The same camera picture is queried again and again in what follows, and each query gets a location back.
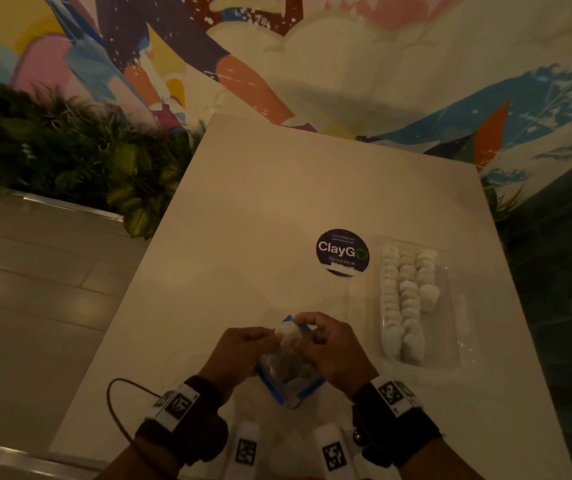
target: wrist strap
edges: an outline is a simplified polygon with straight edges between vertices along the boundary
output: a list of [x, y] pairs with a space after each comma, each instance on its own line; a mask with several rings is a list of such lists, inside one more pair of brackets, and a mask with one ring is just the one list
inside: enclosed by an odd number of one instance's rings
[[401, 467], [430, 441], [439, 428], [421, 409], [404, 383], [378, 376], [354, 396], [353, 426], [368, 442], [362, 456], [380, 467]]
[[217, 387], [193, 376], [159, 398], [135, 437], [165, 447], [185, 465], [213, 460], [228, 439], [226, 421], [217, 415], [222, 403]]

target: wire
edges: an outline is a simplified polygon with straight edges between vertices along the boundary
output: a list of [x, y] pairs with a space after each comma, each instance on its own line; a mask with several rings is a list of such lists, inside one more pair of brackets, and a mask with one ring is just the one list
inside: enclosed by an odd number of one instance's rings
[[135, 452], [137, 452], [137, 454], [139, 455], [139, 458], [141, 458], [141, 460], [143, 460], [144, 463], [146, 463], [146, 465], [149, 468], [152, 468], [155, 471], [155, 473], [157, 473], [158, 475], [160, 475], [164, 478], [167, 478], [167, 479], [177, 480], [177, 476], [171, 475], [170, 473], [166, 472], [163, 468], [159, 467], [159, 465], [157, 465], [146, 453], [143, 452], [143, 450], [139, 447], [138, 444], [135, 443], [135, 440], [133, 439], [133, 437], [130, 436], [130, 433], [126, 430], [126, 428], [123, 426], [123, 424], [121, 423], [121, 421], [117, 417], [117, 414], [115, 413], [115, 410], [112, 407], [112, 401], [110, 399], [110, 389], [112, 388], [112, 385], [115, 382], [125, 382], [126, 384], [130, 384], [131, 386], [135, 386], [135, 387], [141, 389], [142, 391], [147, 392], [150, 395], [154, 395], [157, 398], [159, 398], [161, 396], [159, 394], [152, 392], [150, 389], [147, 389], [147, 388], [137, 384], [136, 382], [131, 381], [130, 379], [123, 379], [120, 377], [111, 380], [110, 384], [108, 384], [108, 388], [106, 389], [106, 403], [108, 404], [108, 411], [110, 412], [110, 416], [112, 416], [112, 420], [117, 425], [117, 428], [119, 428], [119, 430], [121, 431], [121, 434], [124, 435], [124, 437], [128, 440], [128, 443], [133, 448], [133, 450], [135, 450]]

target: gray wall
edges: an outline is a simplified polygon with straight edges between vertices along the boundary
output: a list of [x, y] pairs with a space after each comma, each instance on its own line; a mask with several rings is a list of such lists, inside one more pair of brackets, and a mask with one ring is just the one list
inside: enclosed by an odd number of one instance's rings
[[515, 209], [500, 234], [572, 456], [572, 170]]

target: white table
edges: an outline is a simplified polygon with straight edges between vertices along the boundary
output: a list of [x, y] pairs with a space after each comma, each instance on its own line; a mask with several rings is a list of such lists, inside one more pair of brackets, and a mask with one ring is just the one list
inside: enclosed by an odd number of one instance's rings
[[[447, 250], [466, 277], [477, 329], [479, 378], [410, 384], [448, 443], [485, 478], [568, 479], [572, 466], [517, 293], [473, 166], [216, 115], [174, 196], [52, 444], [111, 460], [126, 445], [105, 403], [114, 377], [163, 392], [202, 366], [229, 326], [274, 326], [288, 314], [345, 317], [365, 340], [361, 276], [317, 260], [334, 228]], [[151, 397], [125, 385], [114, 403], [133, 431]], [[297, 410], [280, 408], [256, 378], [221, 410], [256, 420], [259, 468], [318, 474], [307, 438], [350, 423], [346, 398], [322, 387]], [[220, 461], [183, 473], [217, 477]], [[390, 478], [393, 470], [360, 471]]]

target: hand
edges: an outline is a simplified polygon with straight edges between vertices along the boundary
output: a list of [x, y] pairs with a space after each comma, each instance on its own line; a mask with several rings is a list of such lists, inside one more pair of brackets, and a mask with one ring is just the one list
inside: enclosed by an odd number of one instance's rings
[[350, 398], [379, 375], [347, 323], [319, 312], [300, 313], [294, 320], [297, 324], [317, 326], [300, 340], [296, 346], [298, 354]]
[[226, 402], [233, 389], [252, 374], [259, 357], [275, 352], [280, 342], [269, 328], [229, 328], [198, 375], [212, 382]]

